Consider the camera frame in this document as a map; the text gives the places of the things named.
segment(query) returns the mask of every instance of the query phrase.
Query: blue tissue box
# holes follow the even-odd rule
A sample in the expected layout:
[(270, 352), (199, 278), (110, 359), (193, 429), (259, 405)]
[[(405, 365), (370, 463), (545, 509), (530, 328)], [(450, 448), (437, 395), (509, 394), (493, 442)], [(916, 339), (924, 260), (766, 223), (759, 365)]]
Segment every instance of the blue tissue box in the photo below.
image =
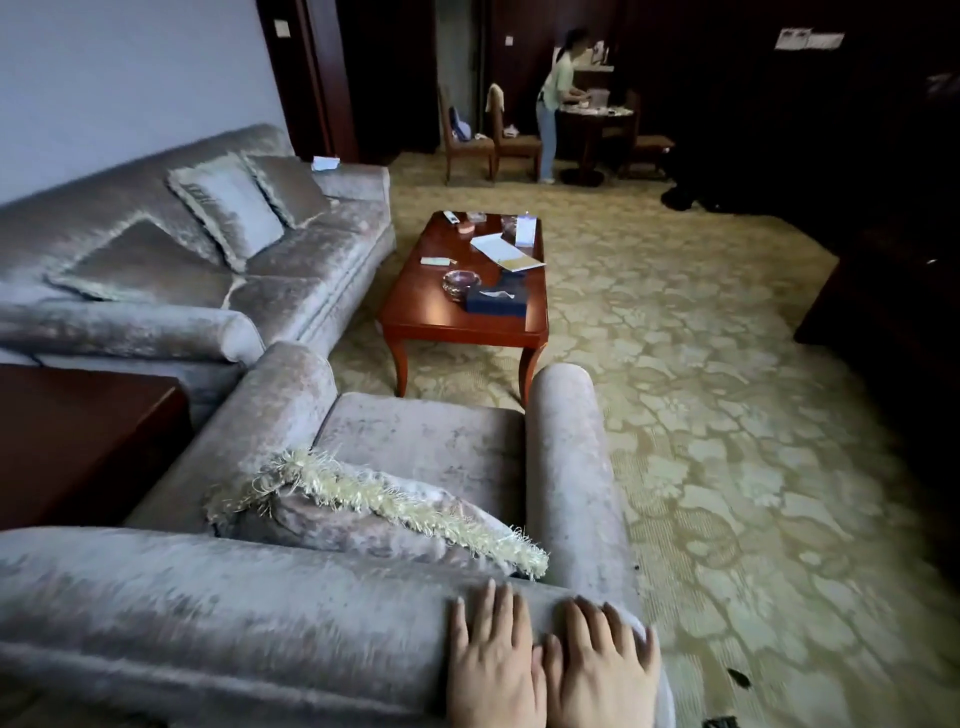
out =
[[(524, 283), (525, 276), (512, 273), (504, 273), (496, 285), (479, 285), (470, 288), (467, 297), (464, 299), (464, 309), (467, 313), (486, 313), (492, 316), (518, 316), (527, 317), (527, 299), (529, 292)], [(506, 291), (513, 295), (508, 296), (485, 296), (484, 291), (493, 293), (495, 291)]]

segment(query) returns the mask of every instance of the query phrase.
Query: t-shirt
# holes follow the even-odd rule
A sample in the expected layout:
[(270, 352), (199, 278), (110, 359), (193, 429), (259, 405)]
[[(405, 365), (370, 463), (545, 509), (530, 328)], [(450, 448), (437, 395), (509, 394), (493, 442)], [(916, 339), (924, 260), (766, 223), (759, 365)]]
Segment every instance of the t-shirt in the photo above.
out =
[(551, 111), (560, 108), (564, 102), (564, 94), (573, 87), (573, 58), (569, 52), (564, 52), (560, 60), (553, 66), (550, 75), (543, 82), (543, 105)]

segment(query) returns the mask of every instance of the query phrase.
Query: round table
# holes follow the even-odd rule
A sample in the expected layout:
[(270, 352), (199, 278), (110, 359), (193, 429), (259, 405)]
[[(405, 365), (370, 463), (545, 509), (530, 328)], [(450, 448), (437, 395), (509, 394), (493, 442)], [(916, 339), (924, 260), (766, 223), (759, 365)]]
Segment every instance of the round table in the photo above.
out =
[(583, 187), (599, 187), (603, 184), (603, 172), (595, 169), (597, 147), (603, 130), (606, 127), (622, 126), (634, 115), (630, 109), (616, 108), (616, 113), (612, 111), (613, 109), (609, 108), (583, 109), (572, 105), (560, 107), (560, 112), (574, 120), (584, 135), (584, 152), (580, 157), (580, 166), (576, 169), (564, 169), (560, 173), (561, 182)]

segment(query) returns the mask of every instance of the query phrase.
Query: jeans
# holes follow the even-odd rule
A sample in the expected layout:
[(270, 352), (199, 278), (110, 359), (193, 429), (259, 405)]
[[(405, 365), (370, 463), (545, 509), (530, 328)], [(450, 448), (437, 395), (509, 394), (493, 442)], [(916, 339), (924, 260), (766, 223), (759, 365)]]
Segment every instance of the jeans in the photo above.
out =
[(537, 126), (540, 127), (540, 141), (543, 142), (543, 154), (540, 156), (540, 179), (553, 179), (553, 158), (557, 155), (557, 112), (551, 111), (537, 101)]

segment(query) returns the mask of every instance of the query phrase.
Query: patterned carpet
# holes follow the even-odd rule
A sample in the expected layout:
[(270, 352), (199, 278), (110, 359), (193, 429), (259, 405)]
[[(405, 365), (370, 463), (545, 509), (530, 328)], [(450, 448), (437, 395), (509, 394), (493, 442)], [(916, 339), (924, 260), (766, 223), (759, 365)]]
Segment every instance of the patterned carpet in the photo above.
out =
[[(917, 486), (857, 378), (790, 338), (833, 257), (778, 219), (671, 211), (662, 182), (544, 187), (508, 164), (491, 187), (464, 160), (444, 187), (442, 164), (391, 167), (400, 252), (331, 356), (342, 390), (392, 391), (372, 316), (434, 210), (529, 210), (540, 365), (595, 382), (680, 725), (958, 725), (960, 600), (924, 560)], [(519, 408), (517, 350), (408, 352), (408, 397)]]

